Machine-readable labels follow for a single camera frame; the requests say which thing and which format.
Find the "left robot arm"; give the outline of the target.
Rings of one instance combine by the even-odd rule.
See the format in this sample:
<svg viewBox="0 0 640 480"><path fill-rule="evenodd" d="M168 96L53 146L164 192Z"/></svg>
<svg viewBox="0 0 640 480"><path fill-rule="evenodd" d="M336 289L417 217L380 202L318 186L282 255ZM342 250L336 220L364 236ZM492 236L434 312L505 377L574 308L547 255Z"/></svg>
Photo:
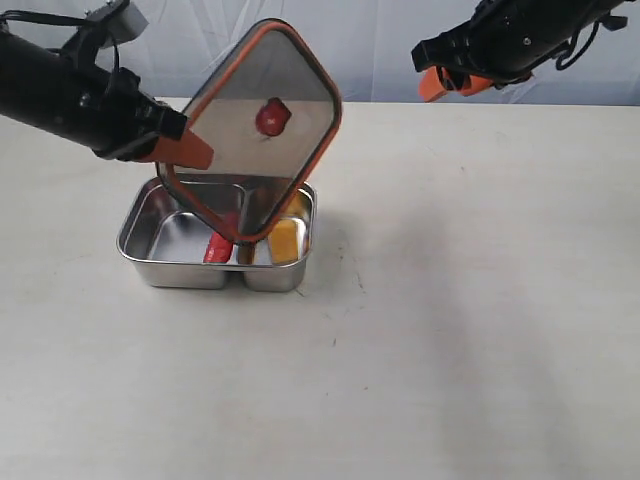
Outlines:
<svg viewBox="0 0 640 480"><path fill-rule="evenodd" d="M76 51L53 53L14 34L1 35L1 113L89 148L97 157L204 170L214 150L188 118L140 88L140 78L95 63L100 32Z"/></svg>

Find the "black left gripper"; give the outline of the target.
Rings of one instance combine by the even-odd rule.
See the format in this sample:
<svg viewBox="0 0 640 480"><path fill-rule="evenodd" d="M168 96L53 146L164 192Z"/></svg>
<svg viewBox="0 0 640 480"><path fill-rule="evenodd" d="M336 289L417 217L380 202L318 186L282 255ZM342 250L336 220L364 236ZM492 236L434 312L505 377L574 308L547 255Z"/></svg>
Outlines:
<svg viewBox="0 0 640 480"><path fill-rule="evenodd" d="M212 164L213 148L186 130L186 115L147 95L127 68L74 70L56 99L51 132L100 158L196 170Z"/></svg>

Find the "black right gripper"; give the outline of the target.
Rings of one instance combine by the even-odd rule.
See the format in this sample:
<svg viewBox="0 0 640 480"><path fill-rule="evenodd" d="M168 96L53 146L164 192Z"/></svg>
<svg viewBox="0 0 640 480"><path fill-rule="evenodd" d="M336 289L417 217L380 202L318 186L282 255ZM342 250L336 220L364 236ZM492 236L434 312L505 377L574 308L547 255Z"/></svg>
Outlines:
<svg viewBox="0 0 640 480"><path fill-rule="evenodd" d="M615 15L617 0L481 1L462 24L416 44L416 71L423 72L418 92L427 102L448 94L447 87L472 96L497 85L520 83L542 63L570 68L589 49L598 31L622 30L626 16Z"/></svg>

